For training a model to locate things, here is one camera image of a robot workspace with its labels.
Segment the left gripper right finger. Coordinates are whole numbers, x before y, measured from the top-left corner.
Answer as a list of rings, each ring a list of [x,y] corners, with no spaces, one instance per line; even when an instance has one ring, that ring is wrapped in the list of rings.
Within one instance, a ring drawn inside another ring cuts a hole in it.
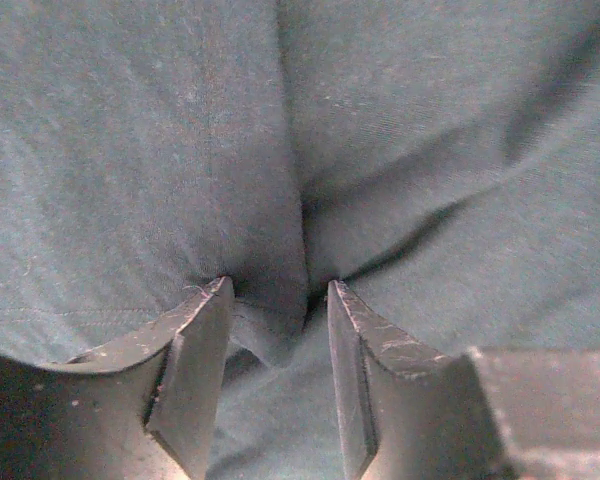
[[[327,306],[346,478],[517,478],[470,360],[415,339],[341,281]]]

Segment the black t shirt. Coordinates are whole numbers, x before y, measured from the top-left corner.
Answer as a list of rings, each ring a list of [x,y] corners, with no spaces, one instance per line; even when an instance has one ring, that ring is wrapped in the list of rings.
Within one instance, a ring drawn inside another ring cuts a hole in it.
[[[0,352],[219,276],[212,479],[342,475],[325,297],[600,348],[600,1],[0,1]]]

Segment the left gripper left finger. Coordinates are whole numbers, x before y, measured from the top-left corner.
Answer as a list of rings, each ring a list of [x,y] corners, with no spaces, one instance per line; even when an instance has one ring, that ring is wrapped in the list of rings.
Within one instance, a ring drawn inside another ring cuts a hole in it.
[[[202,479],[231,329],[223,277],[65,364],[0,353],[0,479]]]

